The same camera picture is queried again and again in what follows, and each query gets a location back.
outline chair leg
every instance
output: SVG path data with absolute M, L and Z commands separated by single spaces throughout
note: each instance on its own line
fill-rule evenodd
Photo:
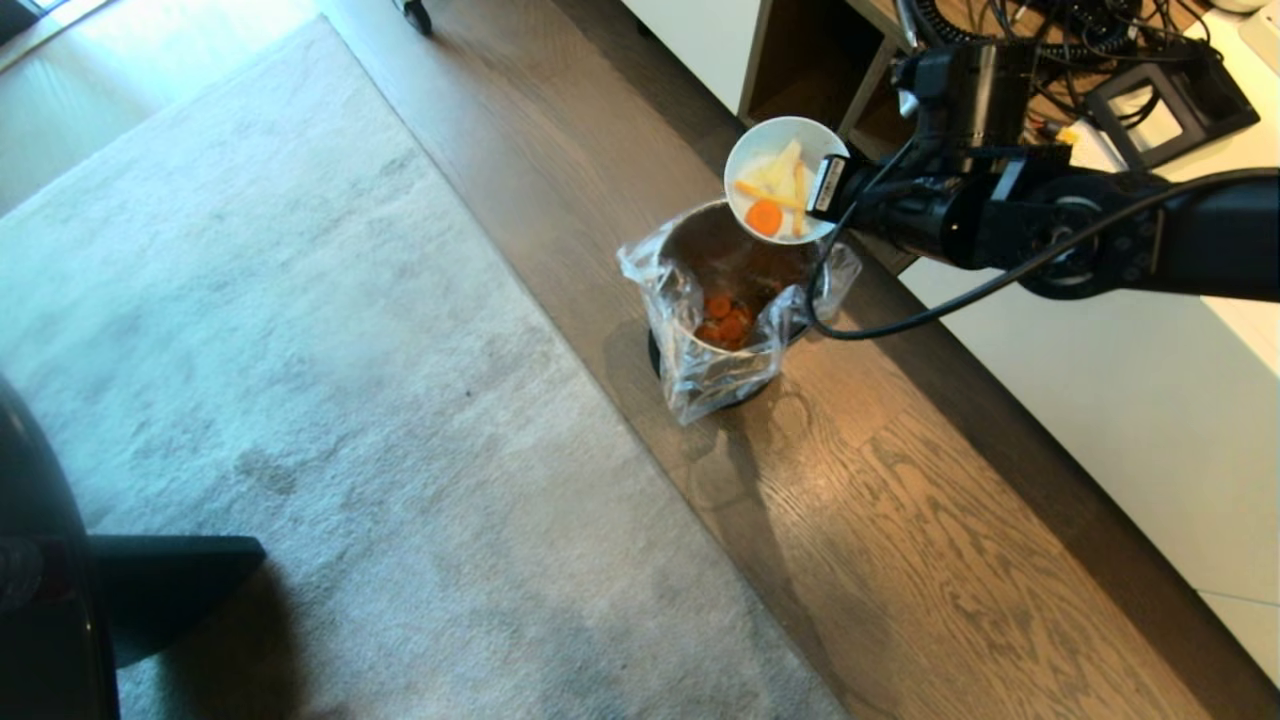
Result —
M 116 667 L 172 644 L 266 557 L 250 537 L 95 536 L 88 541 Z

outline wooden floor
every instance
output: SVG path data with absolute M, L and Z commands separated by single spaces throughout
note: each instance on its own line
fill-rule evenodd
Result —
M 714 197 L 741 128 L 618 0 L 429 0 L 431 42 L 387 0 L 317 4 L 855 716 L 1280 714 L 1202 601 L 941 327 L 808 338 L 751 402 L 671 420 L 613 254 Z M 847 322 L 918 307 L 870 264 Z

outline gray rug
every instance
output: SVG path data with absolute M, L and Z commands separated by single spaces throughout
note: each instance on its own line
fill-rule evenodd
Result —
M 270 553 L 125 717 L 842 715 L 324 20 L 0 219 L 0 372 Z

